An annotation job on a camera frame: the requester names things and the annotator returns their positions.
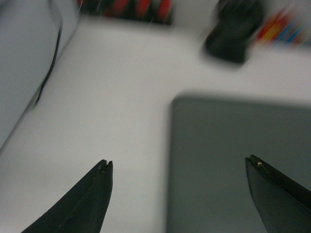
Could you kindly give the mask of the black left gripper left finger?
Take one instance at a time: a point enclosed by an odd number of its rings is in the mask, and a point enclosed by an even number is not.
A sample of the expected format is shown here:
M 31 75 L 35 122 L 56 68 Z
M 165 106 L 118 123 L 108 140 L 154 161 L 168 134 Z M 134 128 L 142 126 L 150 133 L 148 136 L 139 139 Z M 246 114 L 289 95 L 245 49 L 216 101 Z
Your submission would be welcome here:
M 24 233 L 99 233 L 113 187 L 113 163 L 101 160 Z

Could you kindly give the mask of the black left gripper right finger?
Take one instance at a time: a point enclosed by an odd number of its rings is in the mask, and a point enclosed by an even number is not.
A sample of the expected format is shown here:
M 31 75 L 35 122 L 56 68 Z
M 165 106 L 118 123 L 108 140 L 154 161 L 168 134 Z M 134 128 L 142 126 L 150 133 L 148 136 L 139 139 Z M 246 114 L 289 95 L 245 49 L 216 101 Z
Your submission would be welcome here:
M 262 159 L 245 158 L 248 187 L 268 233 L 309 233 L 311 192 Z

